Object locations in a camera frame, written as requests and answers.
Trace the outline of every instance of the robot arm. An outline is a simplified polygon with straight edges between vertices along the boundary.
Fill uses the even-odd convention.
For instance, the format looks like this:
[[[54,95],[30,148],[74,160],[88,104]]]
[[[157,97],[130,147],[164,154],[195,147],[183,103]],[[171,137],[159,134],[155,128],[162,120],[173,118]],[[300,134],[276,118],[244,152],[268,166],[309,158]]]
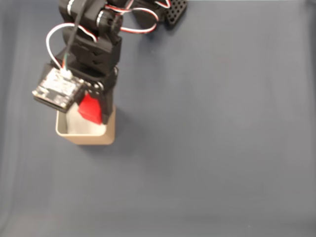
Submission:
[[[107,124],[113,111],[113,90],[119,70],[122,38],[120,31],[145,34],[165,23],[173,28],[187,7],[185,0],[59,0],[66,47],[44,68],[33,91],[34,98],[66,113],[73,103],[87,120]],[[123,14],[132,12],[142,28],[122,26]]]

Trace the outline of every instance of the cable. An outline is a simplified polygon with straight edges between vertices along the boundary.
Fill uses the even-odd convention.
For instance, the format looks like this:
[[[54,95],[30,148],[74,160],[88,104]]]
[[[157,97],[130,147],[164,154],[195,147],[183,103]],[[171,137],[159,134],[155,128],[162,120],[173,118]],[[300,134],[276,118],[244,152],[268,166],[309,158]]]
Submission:
[[[85,11],[87,3],[88,3],[88,0],[83,0],[83,2],[81,4],[81,7],[80,7],[80,11],[78,12],[78,15],[77,15],[77,17],[75,19],[74,29],[73,29],[73,31],[72,31],[69,39],[68,39],[68,43],[67,43],[67,46],[66,46],[65,55],[64,55],[64,59],[63,59],[63,64],[64,64],[66,70],[67,70],[67,57],[69,55],[71,46],[72,46],[72,44],[75,41],[75,37],[76,37],[77,30],[78,30],[78,27],[79,27],[79,24],[80,24],[80,20],[81,20],[81,18],[83,16],[83,13]]]
[[[134,3],[134,0],[130,0],[125,9],[126,9],[126,10],[129,10],[130,7],[133,5],[133,3]]]
[[[50,49],[50,45],[49,45],[49,40],[51,38],[51,36],[59,29],[61,28],[64,28],[64,27],[74,27],[75,24],[74,23],[63,23],[63,24],[60,24],[58,26],[55,26],[53,29],[50,30],[50,32],[47,34],[47,37],[46,37],[46,47],[47,47],[47,51],[48,51],[48,54],[49,56],[51,57],[51,59],[54,61],[54,63],[61,69],[62,66],[59,64],[59,62],[57,61],[57,59],[55,58],[55,56],[53,55],[53,53],[51,52],[51,49]],[[97,37],[92,34],[91,32],[89,32],[88,30],[86,30],[84,27],[82,26],[78,26],[79,29],[81,29],[84,33],[86,33],[88,36],[90,36],[94,42],[97,42]]]
[[[136,8],[132,8],[132,9],[123,9],[123,8],[118,8],[115,6],[111,6],[111,5],[106,5],[106,8],[111,9],[113,11],[119,12],[119,13],[126,13],[126,12],[132,12],[132,11],[145,11],[148,12],[150,14],[152,14],[155,19],[157,21],[159,21],[159,17],[157,16],[157,14],[147,8],[143,8],[143,7],[136,7]],[[157,27],[157,23],[155,23],[152,27],[148,28],[148,29],[144,29],[144,30],[138,30],[138,29],[131,29],[131,28],[126,28],[126,27],[121,27],[120,30],[124,31],[124,32],[128,32],[128,33],[133,33],[133,34],[146,34],[146,33],[150,33],[152,32],[155,28]]]
[[[162,6],[163,8],[167,8],[167,9],[168,9],[168,8],[171,7],[171,2],[170,2],[170,0],[166,0],[167,5],[166,5],[166,4],[163,4],[163,3],[159,2],[159,1],[155,1],[155,3],[158,4],[159,6]]]

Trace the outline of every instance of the blue surface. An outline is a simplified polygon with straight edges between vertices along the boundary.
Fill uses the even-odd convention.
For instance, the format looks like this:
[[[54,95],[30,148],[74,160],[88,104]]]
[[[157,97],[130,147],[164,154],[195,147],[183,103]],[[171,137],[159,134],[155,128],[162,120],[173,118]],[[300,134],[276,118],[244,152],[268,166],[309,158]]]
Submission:
[[[304,1],[192,1],[173,32],[122,34],[108,147],[58,137],[32,99],[56,1],[1,4],[1,237],[316,235]]]

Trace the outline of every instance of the black perforated bracket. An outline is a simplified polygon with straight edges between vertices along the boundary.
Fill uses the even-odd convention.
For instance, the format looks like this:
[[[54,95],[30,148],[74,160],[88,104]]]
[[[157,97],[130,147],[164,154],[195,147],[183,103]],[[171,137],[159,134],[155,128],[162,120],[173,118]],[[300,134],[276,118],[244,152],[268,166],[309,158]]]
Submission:
[[[167,10],[165,19],[167,28],[174,28],[183,13],[186,11],[187,6],[188,1],[186,0],[171,0],[171,8]]]

